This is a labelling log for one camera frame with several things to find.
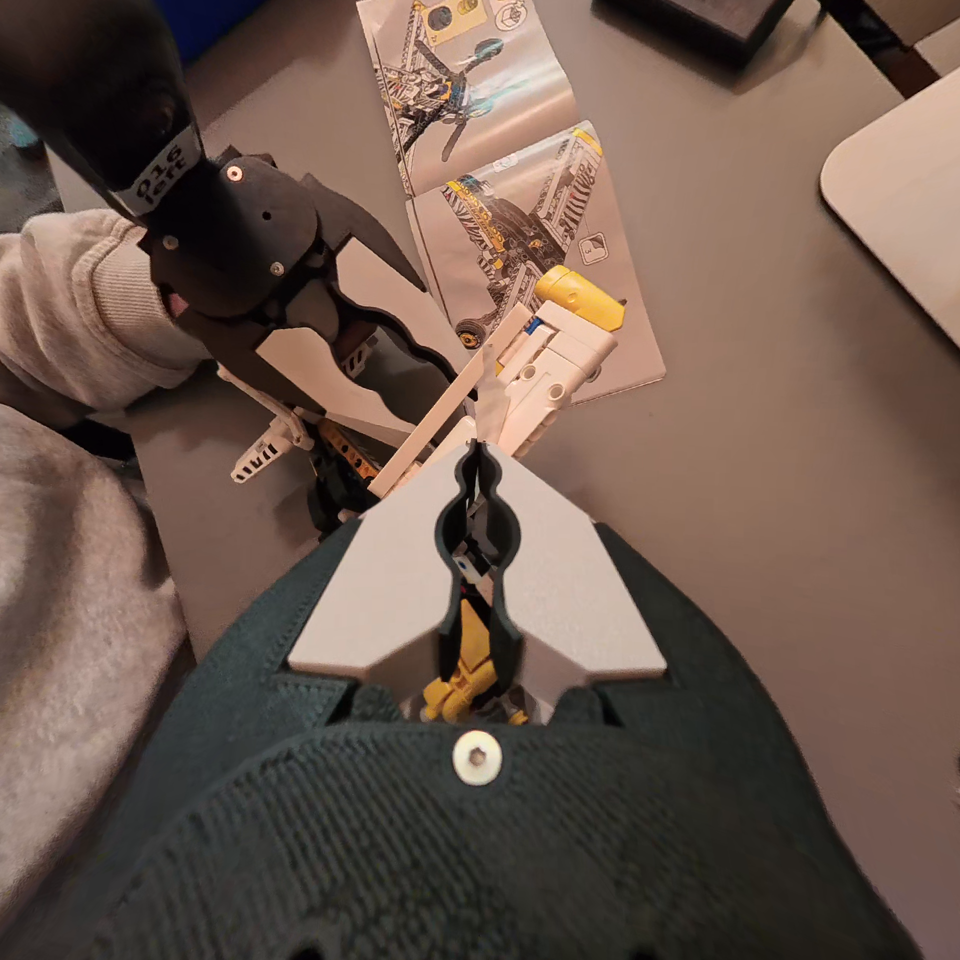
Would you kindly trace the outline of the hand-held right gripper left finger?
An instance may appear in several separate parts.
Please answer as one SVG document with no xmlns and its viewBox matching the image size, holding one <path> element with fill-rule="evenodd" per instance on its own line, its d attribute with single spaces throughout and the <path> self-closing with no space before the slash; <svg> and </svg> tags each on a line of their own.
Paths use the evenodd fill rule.
<svg viewBox="0 0 960 960">
<path fill-rule="evenodd" d="M 461 571 L 478 470 L 470 440 L 368 510 L 288 655 L 296 673 L 390 691 L 402 703 L 455 663 Z"/>
</svg>

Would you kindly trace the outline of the person's left forearm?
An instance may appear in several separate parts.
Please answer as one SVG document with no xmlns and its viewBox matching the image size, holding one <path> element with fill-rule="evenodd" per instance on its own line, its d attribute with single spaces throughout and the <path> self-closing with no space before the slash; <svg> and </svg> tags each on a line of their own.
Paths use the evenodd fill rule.
<svg viewBox="0 0 960 960">
<path fill-rule="evenodd" d="M 210 353 L 151 280 L 142 229 L 106 209 L 1 236 L 1 402 L 54 429 L 190 377 Z"/>
</svg>

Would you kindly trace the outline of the lego airplane model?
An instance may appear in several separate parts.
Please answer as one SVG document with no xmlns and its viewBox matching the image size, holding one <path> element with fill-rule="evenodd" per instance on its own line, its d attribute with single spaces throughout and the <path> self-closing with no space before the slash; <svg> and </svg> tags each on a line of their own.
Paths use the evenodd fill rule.
<svg viewBox="0 0 960 960">
<path fill-rule="evenodd" d="M 360 520 L 368 510 L 401 489 L 421 470 L 440 461 L 469 441 L 478 443 L 477 476 L 467 529 L 453 558 L 461 571 L 460 622 L 454 628 L 451 670 L 431 680 L 405 702 L 419 706 L 421 717 L 446 723 L 463 721 L 478 699 L 491 690 L 508 691 L 497 674 L 491 652 L 491 622 L 495 593 L 494 549 L 485 535 L 487 504 L 480 490 L 480 445 L 498 446 L 518 462 L 540 438 L 574 394 L 595 376 L 617 346 L 615 331 L 623 322 L 623 308 L 576 272 L 549 270 L 535 287 L 541 304 L 536 310 L 513 306 L 474 353 L 462 372 L 414 426 L 402 444 L 366 484 L 348 501 L 348 511 L 358 515 L 347 532 L 334 537 L 343 546 L 334 560 L 322 592 L 294 617 L 284 671 L 297 679 L 356 680 L 297 673 L 288 656 L 307 618 L 346 553 Z"/>
</svg>

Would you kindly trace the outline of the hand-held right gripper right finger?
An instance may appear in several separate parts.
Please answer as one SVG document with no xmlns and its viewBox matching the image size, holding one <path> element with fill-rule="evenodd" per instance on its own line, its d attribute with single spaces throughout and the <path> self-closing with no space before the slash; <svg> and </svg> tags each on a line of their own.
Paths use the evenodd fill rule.
<svg viewBox="0 0 960 960">
<path fill-rule="evenodd" d="M 490 652 L 537 722 L 570 690 L 663 678 L 654 641 L 594 521 L 497 445 L 480 444 L 493 552 Z"/>
</svg>

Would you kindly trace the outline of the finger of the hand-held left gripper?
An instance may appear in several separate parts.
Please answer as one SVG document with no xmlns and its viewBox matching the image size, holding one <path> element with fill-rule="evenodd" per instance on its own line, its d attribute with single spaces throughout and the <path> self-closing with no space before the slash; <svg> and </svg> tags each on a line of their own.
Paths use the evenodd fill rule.
<svg viewBox="0 0 960 960">
<path fill-rule="evenodd" d="M 330 344 L 311 328 L 273 330 L 255 353 L 340 426 L 366 436 L 408 436 L 415 428 L 393 414 L 378 393 L 344 374 Z"/>
<path fill-rule="evenodd" d="M 447 315 L 434 297 L 376 252 L 351 237 L 338 251 L 336 287 L 363 319 L 384 330 L 414 361 L 427 364 L 448 383 L 469 363 Z"/>
</svg>

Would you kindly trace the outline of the blue plastic bin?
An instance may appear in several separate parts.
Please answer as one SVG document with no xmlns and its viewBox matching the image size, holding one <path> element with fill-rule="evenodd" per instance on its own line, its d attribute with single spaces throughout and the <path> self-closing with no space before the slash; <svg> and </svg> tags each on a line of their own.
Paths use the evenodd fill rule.
<svg viewBox="0 0 960 960">
<path fill-rule="evenodd" d="M 157 1 L 185 65 L 222 39 L 262 1 Z"/>
</svg>

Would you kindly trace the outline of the dark flat box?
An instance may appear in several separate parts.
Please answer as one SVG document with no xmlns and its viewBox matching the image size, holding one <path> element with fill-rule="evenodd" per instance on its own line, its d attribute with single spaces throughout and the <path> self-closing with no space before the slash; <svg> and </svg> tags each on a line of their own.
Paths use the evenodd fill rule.
<svg viewBox="0 0 960 960">
<path fill-rule="evenodd" d="M 674 42 L 742 68 L 768 40 L 792 1 L 607 1 Z"/>
</svg>

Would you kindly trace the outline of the instruction booklet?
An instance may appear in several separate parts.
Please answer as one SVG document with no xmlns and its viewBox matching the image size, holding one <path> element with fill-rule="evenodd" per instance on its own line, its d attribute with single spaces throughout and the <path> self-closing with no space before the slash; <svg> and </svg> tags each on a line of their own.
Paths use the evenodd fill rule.
<svg viewBox="0 0 960 960">
<path fill-rule="evenodd" d="M 585 402 L 662 380 L 599 133 L 533 2 L 370 1 L 366 40 L 415 246 L 450 327 L 477 350 L 564 268 L 624 309 Z"/>
</svg>

